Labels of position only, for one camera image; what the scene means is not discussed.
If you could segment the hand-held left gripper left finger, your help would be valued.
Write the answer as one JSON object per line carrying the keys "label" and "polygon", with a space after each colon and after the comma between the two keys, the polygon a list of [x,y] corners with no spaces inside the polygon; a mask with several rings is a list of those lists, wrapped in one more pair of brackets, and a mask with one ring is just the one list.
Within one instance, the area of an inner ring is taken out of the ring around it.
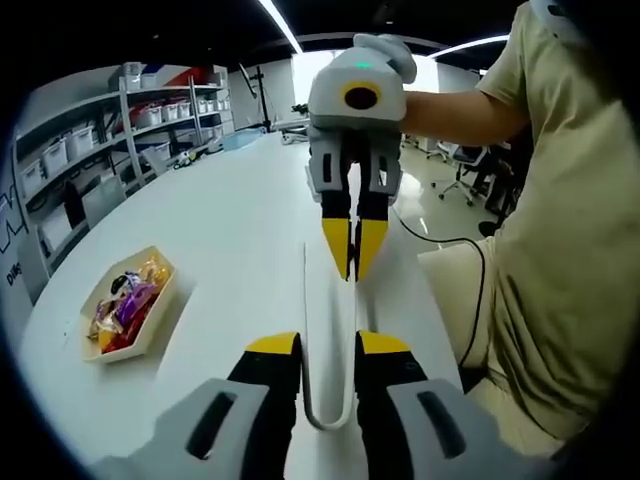
{"label": "hand-held left gripper left finger", "polygon": [[225,379],[209,379],[156,420],[133,453],[105,457],[96,479],[281,479],[300,390],[297,332],[251,343]]}

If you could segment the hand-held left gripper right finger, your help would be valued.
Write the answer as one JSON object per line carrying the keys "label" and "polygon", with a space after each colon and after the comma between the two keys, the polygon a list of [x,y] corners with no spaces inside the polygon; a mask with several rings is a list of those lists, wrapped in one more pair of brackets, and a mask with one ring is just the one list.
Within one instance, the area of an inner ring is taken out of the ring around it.
{"label": "hand-held left gripper right finger", "polygon": [[403,341],[358,331],[354,368],[369,478],[552,478],[551,460],[503,442],[495,418],[448,381],[428,378]]}

